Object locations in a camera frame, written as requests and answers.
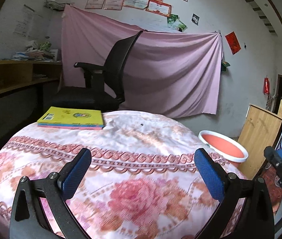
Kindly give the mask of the yellow book stack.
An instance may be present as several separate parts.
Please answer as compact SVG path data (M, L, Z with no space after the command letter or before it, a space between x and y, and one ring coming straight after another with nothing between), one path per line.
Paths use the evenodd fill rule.
M50 107L49 110L37 121L39 126L100 130L105 124L102 113L98 110L66 109Z

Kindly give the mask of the black office chair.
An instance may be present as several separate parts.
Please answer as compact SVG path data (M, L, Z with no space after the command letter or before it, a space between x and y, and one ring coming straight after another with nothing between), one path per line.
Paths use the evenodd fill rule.
M117 41L103 65L76 62L75 68L84 72L85 87L64 87L52 100L52 106L99 110L102 113L117 111L125 102L123 73L134 44L142 34Z

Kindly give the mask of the pink hanging cloth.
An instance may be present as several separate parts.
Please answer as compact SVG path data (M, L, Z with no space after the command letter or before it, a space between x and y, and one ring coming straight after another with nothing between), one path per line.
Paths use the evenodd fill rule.
M124 69L124 110L163 114L170 118L216 114L222 38L212 33L144 31L66 6L62 18L61 52L66 86L84 87L77 62L103 65L115 42L138 35Z

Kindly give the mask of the floral pink table cover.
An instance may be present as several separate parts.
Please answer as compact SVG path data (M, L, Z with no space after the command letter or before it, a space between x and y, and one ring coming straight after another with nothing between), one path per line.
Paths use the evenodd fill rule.
M194 238L216 210L194 164L204 148L227 172L238 168L205 146L181 123L146 112L103 115L101 130L40 127L33 123L0 150L0 231L8 236L19 180L42 179L82 148L92 164L67 202L92 238Z

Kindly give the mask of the pile of papers on desk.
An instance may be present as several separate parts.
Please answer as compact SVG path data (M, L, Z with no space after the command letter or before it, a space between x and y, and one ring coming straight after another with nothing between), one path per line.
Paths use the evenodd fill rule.
M38 43L36 40L31 40L26 45L26 50L14 53L11 60L58 62L61 60L61 51L52 49L52 43L49 40L45 40L41 43Z

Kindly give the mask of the red diamond wall paper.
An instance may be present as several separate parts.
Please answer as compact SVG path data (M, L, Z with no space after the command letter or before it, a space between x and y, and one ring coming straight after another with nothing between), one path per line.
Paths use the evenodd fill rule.
M225 38L226 38L226 41L228 42L228 45L233 55L235 55L237 52L241 50L239 41L234 31L227 34Z

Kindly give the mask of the wooden cabinet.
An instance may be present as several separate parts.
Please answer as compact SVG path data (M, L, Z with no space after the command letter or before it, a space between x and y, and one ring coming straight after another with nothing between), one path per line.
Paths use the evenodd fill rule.
M238 143L249 154L238 169L248 179L254 178L264 164L265 147L277 145L281 134L282 111L275 114L259 106L249 105L245 123L238 138Z

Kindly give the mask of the orange plastic bucket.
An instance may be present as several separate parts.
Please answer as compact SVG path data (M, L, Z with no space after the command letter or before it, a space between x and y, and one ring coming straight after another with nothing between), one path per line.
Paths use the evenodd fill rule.
M241 144L220 133L203 130L200 131L198 138L236 167L245 162L249 156Z

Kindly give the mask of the red hanging ornament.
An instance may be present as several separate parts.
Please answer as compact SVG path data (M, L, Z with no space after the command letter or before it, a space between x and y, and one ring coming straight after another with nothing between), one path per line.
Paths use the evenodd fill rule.
M264 78L263 93L270 94L270 81L268 77Z

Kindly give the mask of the wooden desk with shelves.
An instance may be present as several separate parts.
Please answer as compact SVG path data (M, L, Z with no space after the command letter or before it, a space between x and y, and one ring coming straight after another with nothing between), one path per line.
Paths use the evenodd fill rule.
M61 62L0 61L0 99L46 83L60 83Z

